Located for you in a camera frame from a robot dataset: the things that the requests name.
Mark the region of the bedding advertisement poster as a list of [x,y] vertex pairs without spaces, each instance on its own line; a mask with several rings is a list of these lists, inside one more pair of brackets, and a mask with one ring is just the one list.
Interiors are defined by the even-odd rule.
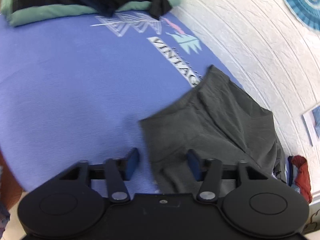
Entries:
[[306,111],[302,117],[310,144],[311,146],[316,146],[319,144],[320,106],[315,106]]

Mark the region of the red garment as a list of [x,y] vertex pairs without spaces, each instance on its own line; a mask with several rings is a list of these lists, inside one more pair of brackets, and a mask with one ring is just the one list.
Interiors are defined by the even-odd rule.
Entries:
[[312,202],[312,194],[308,162],[303,156],[296,155],[292,158],[291,163],[298,168],[295,184],[299,187],[300,194],[310,204]]

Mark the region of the dark grey pants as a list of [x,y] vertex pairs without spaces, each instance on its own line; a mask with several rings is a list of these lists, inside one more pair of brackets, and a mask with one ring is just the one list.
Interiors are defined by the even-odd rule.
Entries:
[[187,163],[194,150],[224,164],[247,162],[285,182],[285,154],[271,111],[214,66],[179,100],[140,122],[154,179],[163,193],[197,193]]

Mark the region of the blue printed bed sheet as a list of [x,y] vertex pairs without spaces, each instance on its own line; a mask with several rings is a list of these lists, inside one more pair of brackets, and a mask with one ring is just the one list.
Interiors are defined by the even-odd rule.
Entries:
[[81,160],[136,147],[131,194],[156,193],[139,121],[229,70],[174,15],[141,11],[56,18],[11,27],[1,18],[1,151],[32,191]]

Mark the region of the green folded garment black trim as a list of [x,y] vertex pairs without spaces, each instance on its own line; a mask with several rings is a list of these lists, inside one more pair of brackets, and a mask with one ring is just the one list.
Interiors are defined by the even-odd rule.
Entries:
[[[130,0],[116,12],[148,11],[160,17],[180,3],[181,0]],[[16,27],[51,18],[96,14],[97,11],[81,0],[1,0],[1,13]]]

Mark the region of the blue denim garment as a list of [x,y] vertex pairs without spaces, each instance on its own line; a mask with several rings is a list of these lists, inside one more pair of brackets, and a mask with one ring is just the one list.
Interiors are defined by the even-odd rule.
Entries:
[[296,185],[296,178],[298,176],[298,168],[292,164],[292,156],[286,158],[285,173],[287,185],[294,189],[296,192],[300,193],[300,188]]

